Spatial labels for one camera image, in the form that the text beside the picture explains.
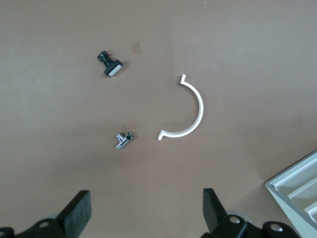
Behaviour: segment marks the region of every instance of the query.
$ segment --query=metal t-shaped connector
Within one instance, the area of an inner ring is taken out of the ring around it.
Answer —
[[[124,135],[119,133],[116,137],[117,137],[119,142],[115,147],[118,150],[121,149],[123,146],[125,146],[126,143],[128,143],[131,139],[133,139],[133,135],[130,132],[127,132]]]

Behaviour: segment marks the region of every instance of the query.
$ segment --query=beige surface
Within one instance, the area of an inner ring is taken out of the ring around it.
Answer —
[[[290,224],[264,182],[317,146],[316,12],[315,0],[0,0],[0,227],[21,232],[90,189],[83,238],[199,238],[204,187],[257,226]],[[103,50],[118,76],[103,74]],[[158,141],[197,116],[183,73],[203,120]],[[136,138],[117,151],[126,131]]]

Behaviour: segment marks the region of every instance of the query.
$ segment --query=end tab of white arc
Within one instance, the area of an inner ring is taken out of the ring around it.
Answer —
[[[201,122],[201,120],[203,118],[203,113],[204,113],[203,99],[200,96],[200,93],[197,91],[196,88],[194,88],[191,84],[185,82],[185,78],[186,78],[186,75],[183,74],[181,77],[181,80],[180,80],[180,84],[188,87],[189,89],[191,89],[195,93],[195,95],[198,99],[198,103],[199,103],[199,111],[198,111],[197,118],[194,121],[194,123],[186,130],[183,130],[180,132],[170,132],[170,131],[166,131],[166,130],[161,130],[159,135],[158,135],[158,140],[162,140],[163,136],[176,138],[176,137],[182,137],[184,135],[187,135],[196,129],[196,127],[199,125],[199,123]]]

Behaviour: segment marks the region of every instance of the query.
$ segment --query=white c-shaped bracket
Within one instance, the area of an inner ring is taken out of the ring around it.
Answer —
[[[200,123],[200,121],[202,120],[203,113],[204,113],[203,99],[200,96],[200,94],[196,88],[194,88],[191,84],[185,82],[185,78],[186,78],[186,75],[183,74],[182,78],[180,80],[180,84],[183,84],[183,85],[189,87],[195,93],[195,95],[198,99],[198,103],[199,103],[199,112],[198,112],[197,118],[196,118],[195,122],[186,130],[183,130],[180,132],[170,132],[170,131],[166,131],[166,130],[161,130],[159,135],[158,135],[158,140],[162,140],[163,136],[176,138],[176,137],[182,137],[184,135],[187,135],[190,132],[192,132],[193,130],[195,130],[196,127],[198,126],[198,124]]]

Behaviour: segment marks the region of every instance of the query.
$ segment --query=white curved plastic piece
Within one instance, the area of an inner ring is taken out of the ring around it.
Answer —
[[[158,135],[158,140],[162,140],[163,136],[176,138],[176,137],[182,137],[184,135],[187,135],[190,132],[192,132],[193,130],[195,130],[196,127],[199,125],[200,121],[202,120],[203,113],[204,113],[203,99],[200,96],[200,94],[196,88],[194,88],[191,84],[185,82],[185,78],[186,78],[186,75],[183,74],[182,78],[180,80],[180,84],[183,84],[183,85],[189,87],[195,93],[195,95],[198,99],[198,103],[199,103],[199,112],[198,112],[197,118],[196,118],[195,122],[186,130],[183,130],[180,132],[170,132],[170,131],[166,131],[166,130],[161,130],[159,135]]]

